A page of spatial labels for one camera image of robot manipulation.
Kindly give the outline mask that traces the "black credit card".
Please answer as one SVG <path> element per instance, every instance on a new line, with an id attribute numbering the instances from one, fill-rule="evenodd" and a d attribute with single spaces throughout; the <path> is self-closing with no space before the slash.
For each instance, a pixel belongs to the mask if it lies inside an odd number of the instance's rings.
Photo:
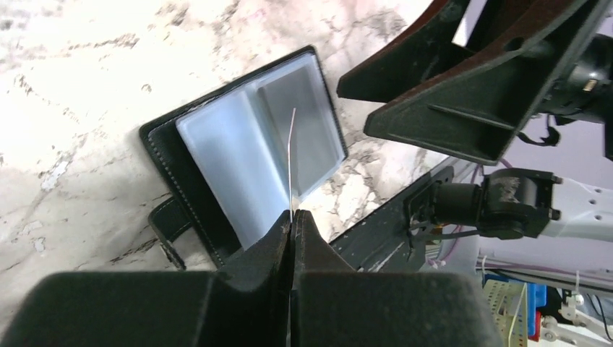
<path id="1" fill-rule="evenodd" d="M 294 216 L 294 207 L 293 207 L 293 185 L 292 185 L 292 157 L 291 157 L 291 148 L 292 148 L 292 136 L 293 136 L 293 128 L 296 117 L 296 108 L 292 109 L 290 126 L 288 130 L 288 142 L 287 142 L 287 174 L 288 174 L 288 211 L 289 211 L 289 226 L 293 225 L 293 216 Z"/>

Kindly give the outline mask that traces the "black card holder wallet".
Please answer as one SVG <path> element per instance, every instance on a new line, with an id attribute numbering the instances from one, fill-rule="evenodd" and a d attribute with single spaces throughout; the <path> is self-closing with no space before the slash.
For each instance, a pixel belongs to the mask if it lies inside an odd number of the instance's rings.
<path id="1" fill-rule="evenodd" d="M 303 200 L 348 157 L 313 46 L 302 47 L 146 124 L 139 137 L 171 196 L 148 217 L 168 261 L 193 229 L 220 267 L 288 210 L 292 109 L 293 200 Z"/>

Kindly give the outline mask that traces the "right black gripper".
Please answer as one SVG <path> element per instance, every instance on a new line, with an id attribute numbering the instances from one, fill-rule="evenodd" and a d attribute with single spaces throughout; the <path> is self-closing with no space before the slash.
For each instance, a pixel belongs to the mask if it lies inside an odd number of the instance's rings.
<path id="1" fill-rule="evenodd" d="M 612 159 L 610 1 L 533 1 L 473 56 L 368 115 L 364 133 L 494 165 L 539 109 L 604 126 Z"/>

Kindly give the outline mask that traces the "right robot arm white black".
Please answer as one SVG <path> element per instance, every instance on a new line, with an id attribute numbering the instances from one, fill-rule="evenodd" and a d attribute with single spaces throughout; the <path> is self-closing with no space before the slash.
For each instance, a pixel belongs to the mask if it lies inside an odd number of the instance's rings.
<path id="1" fill-rule="evenodd" d="M 397 38 L 338 81 L 341 98 L 375 102 L 364 133 L 496 165 L 536 114 L 601 123 L 612 156 L 610 1 L 488 1 L 465 46 L 453 36 L 467 1 L 433 1 Z M 469 235 L 536 238 L 564 217 L 560 177 L 506 168 L 482 184 L 425 179 L 364 219 L 411 241 L 451 223 Z"/>

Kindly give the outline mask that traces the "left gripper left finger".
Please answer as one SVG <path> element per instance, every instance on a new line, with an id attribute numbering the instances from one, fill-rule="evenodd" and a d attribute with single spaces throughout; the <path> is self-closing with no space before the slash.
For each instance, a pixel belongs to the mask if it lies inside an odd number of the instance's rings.
<path id="1" fill-rule="evenodd" d="M 65 272 L 25 297 L 3 346 L 284 346 L 291 213 L 212 271 Z"/>

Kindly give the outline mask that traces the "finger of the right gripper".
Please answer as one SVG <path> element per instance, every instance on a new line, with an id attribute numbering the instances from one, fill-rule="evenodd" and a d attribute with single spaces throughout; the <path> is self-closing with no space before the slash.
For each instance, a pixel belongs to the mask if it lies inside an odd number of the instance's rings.
<path id="1" fill-rule="evenodd" d="M 338 81 L 341 98 L 389 103 L 473 56 L 494 17 L 494 2 L 433 1 L 384 48 Z"/>

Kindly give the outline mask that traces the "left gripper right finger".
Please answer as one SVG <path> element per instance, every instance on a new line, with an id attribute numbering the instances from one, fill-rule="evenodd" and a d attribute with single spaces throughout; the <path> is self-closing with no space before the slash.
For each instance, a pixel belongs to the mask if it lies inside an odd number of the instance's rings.
<path id="1" fill-rule="evenodd" d="M 483 291 L 454 273 L 354 270 L 293 215 L 292 346 L 501 346 Z"/>

